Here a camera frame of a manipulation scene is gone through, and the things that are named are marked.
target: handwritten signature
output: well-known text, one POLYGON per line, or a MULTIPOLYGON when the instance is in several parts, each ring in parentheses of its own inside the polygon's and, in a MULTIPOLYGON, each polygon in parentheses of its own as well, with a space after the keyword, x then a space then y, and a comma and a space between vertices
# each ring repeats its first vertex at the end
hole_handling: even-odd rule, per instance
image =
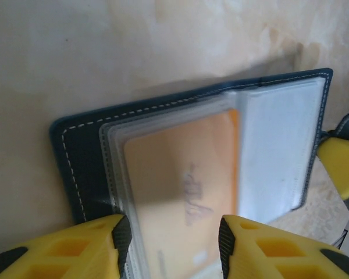
POLYGON ((196 221, 202 220, 213 213, 213 209, 200 205, 198 202, 203 198, 203 186, 195 179, 195 164, 190 164, 189 171, 183 178, 186 224, 193 225, 196 221))

